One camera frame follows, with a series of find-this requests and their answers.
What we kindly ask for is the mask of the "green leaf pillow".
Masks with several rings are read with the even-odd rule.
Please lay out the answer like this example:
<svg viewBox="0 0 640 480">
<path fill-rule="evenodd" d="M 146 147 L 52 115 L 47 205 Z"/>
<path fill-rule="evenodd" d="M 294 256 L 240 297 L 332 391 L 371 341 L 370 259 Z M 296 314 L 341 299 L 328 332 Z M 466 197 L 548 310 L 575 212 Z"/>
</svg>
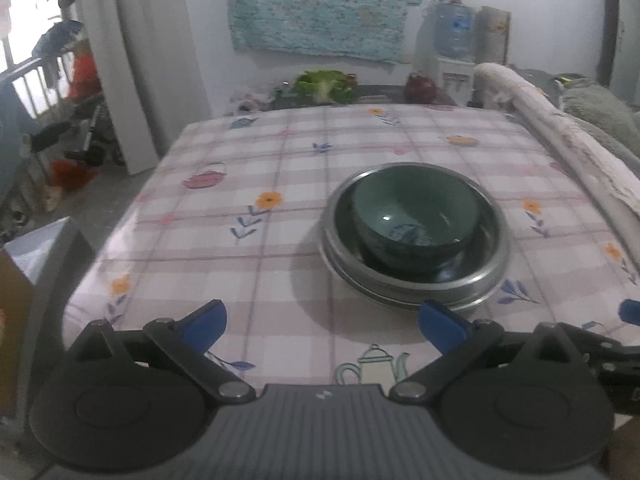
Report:
<svg viewBox="0 0 640 480">
<path fill-rule="evenodd" d="M 608 88 L 587 78 L 575 79 L 564 84 L 561 102 L 565 113 L 589 122 L 639 156 L 639 113 Z"/>
</svg>

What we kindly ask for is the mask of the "green lettuce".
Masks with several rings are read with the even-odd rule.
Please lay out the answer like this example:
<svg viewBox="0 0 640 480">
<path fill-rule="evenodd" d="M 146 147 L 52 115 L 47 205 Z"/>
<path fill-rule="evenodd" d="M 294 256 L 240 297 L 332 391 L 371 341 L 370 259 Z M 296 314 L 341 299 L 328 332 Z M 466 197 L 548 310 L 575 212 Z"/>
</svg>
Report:
<svg viewBox="0 0 640 480">
<path fill-rule="evenodd" d="M 339 70 L 306 70 L 295 79 L 292 92 L 316 105 L 349 104 L 356 99 L 352 78 Z"/>
</svg>

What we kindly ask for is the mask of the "brown cardboard box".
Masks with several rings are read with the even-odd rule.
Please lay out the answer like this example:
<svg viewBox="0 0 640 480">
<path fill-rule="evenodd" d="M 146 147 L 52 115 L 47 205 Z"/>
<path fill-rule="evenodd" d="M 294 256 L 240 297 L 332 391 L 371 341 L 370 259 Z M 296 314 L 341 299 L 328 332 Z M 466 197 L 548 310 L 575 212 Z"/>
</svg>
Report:
<svg viewBox="0 0 640 480">
<path fill-rule="evenodd" d="M 34 286 L 2 249 L 0 275 L 0 408 L 2 417 L 16 412 L 21 346 L 28 323 Z"/>
</svg>

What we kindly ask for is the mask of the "rolled patterned mat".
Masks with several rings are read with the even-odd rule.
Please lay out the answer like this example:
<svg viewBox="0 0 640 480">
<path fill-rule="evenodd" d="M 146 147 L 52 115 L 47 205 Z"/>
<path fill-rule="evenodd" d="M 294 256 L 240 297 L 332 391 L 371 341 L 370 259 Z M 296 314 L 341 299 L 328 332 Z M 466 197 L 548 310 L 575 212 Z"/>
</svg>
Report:
<svg viewBox="0 0 640 480">
<path fill-rule="evenodd" d="M 509 54 L 511 13 L 482 6 L 476 14 L 476 62 L 506 65 Z"/>
</svg>

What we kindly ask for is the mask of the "white curtain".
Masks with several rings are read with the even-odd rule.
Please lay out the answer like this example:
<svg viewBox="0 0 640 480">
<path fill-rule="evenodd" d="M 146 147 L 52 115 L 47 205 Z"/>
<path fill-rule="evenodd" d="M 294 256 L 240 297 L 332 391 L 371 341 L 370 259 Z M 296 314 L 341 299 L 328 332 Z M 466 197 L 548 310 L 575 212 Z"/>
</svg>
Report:
<svg viewBox="0 0 640 480">
<path fill-rule="evenodd" d="M 186 0 L 80 0 L 130 174 L 155 167 L 185 126 L 212 111 Z"/>
</svg>

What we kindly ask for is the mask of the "teal patterned wall cloth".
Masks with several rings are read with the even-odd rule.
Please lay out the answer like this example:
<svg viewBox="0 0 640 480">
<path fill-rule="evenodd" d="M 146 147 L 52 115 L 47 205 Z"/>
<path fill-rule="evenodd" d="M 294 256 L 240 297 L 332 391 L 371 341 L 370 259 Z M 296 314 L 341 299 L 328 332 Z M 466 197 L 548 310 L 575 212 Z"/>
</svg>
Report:
<svg viewBox="0 0 640 480">
<path fill-rule="evenodd" d="M 422 0 L 228 0 L 239 51 L 342 56 L 396 64 L 408 9 Z"/>
</svg>

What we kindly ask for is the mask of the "rolled pink quilt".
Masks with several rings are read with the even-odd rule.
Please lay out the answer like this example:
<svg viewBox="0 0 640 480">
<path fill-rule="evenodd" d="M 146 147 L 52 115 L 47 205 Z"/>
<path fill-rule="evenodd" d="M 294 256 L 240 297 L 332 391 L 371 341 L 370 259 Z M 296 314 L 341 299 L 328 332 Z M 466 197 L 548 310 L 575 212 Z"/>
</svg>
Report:
<svg viewBox="0 0 640 480">
<path fill-rule="evenodd" d="M 478 64 L 474 79 L 480 102 L 514 115 L 529 128 L 589 195 L 632 262 L 638 263 L 639 175 L 602 145 L 582 120 L 560 110 L 509 67 Z"/>
</svg>

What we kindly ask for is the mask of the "white water dispenser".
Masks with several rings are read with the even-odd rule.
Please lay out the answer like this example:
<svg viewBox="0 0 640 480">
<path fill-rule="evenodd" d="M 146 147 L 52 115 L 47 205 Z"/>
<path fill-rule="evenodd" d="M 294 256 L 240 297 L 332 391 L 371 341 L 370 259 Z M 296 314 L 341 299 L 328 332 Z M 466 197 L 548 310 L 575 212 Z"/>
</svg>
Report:
<svg viewBox="0 0 640 480">
<path fill-rule="evenodd" d="M 432 59 L 436 84 L 456 102 L 467 106 L 472 101 L 475 64 L 468 61 L 434 56 Z"/>
</svg>

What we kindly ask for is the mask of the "blue water jug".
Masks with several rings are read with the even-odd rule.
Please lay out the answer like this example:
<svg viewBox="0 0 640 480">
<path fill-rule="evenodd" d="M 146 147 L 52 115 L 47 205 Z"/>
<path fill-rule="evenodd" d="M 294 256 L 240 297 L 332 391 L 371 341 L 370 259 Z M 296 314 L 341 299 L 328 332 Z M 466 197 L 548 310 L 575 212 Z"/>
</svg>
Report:
<svg viewBox="0 0 640 480">
<path fill-rule="evenodd" d="M 436 4 L 434 48 L 445 58 L 468 58 L 473 42 L 474 12 L 461 0 Z"/>
</svg>

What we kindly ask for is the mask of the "green ceramic bowl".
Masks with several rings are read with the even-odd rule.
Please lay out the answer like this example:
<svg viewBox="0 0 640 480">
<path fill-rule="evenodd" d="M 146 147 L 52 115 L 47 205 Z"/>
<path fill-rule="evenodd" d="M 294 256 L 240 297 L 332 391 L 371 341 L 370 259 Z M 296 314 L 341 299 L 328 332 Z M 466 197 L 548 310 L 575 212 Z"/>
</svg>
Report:
<svg viewBox="0 0 640 480">
<path fill-rule="evenodd" d="M 469 243 L 480 221 L 480 200 L 461 174 L 390 165 L 358 180 L 352 214 L 364 246 L 384 266 L 433 273 Z"/>
</svg>

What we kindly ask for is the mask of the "deep steel bowl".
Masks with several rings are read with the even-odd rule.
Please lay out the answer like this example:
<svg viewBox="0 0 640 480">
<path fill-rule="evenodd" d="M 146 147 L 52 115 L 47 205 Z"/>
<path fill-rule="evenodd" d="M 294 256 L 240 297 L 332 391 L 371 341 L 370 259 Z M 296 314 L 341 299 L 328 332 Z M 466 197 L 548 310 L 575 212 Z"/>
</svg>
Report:
<svg viewBox="0 0 640 480">
<path fill-rule="evenodd" d="M 424 162 L 369 167 L 332 193 L 318 226 L 326 265 L 362 296 L 414 311 L 473 309 L 506 277 L 510 229 L 463 174 Z"/>
</svg>

